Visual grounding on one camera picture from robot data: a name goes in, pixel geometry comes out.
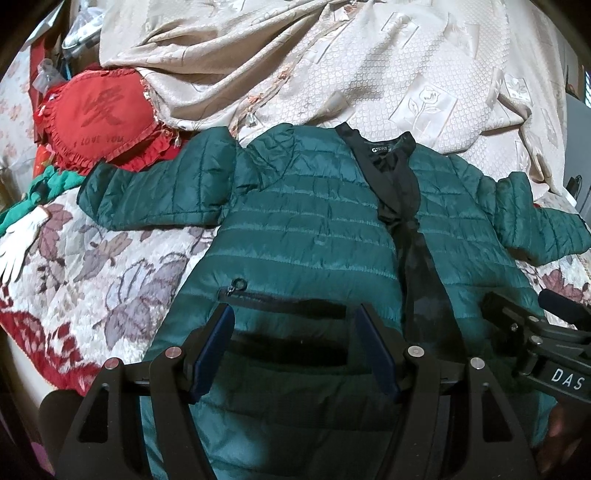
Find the person's right hand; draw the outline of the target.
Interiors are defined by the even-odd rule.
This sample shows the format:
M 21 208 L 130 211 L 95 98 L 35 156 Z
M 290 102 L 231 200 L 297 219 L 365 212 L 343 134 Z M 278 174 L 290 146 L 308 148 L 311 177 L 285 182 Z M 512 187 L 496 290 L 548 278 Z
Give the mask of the person's right hand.
M 542 478 L 575 453 L 590 425 L 590 406 L 558 402 L 551 410 L 547 434 L 538 448 L 536 460 Z

